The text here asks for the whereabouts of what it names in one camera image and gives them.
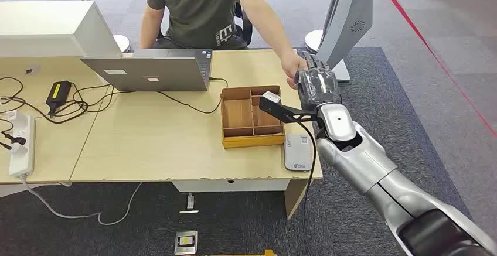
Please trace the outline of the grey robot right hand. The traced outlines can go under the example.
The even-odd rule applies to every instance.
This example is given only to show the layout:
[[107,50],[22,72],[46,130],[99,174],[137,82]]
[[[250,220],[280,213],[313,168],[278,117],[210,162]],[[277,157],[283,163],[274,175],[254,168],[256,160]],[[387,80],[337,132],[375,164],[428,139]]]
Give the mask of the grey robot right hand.
[[303,110],[312,111],[325,103],[342,104],[335,73],[315,54],[303,50],[307,69],[298,70],[294,77]]

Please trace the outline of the person's left hand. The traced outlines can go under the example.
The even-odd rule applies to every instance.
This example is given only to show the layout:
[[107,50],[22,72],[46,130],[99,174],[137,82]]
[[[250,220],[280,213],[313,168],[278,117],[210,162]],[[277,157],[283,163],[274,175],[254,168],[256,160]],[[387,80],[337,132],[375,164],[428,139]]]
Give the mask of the person's left hand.
[[294,49],[290,49],[283,53],[280,57],[282,69],[287,75],[287,84],[294,90],[297,89],[297,84],[294,82],[295,74],[298,70],[307,69],[306,61],[297,55]]

